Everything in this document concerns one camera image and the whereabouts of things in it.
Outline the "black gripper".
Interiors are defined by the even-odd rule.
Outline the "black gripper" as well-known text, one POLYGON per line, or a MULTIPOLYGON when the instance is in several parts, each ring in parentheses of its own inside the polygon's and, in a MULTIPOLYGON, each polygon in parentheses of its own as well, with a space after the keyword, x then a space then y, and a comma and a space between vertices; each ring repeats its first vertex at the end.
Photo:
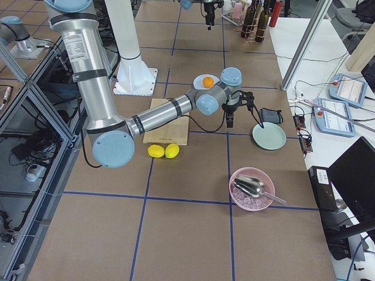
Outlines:
POLYGON ((214 12, 223 7, 223 0, 202 0, 204 11, 206 12, 205 21, 207 29, 211 30, 214 26, 214 12))
POLYGON ((234 112, 238 107, 246 106, 251 113, 254 112, 254 95, 251 91, 235 91, 231 98, 221 107, 226 113, 226 127, 233 128, 234 112))

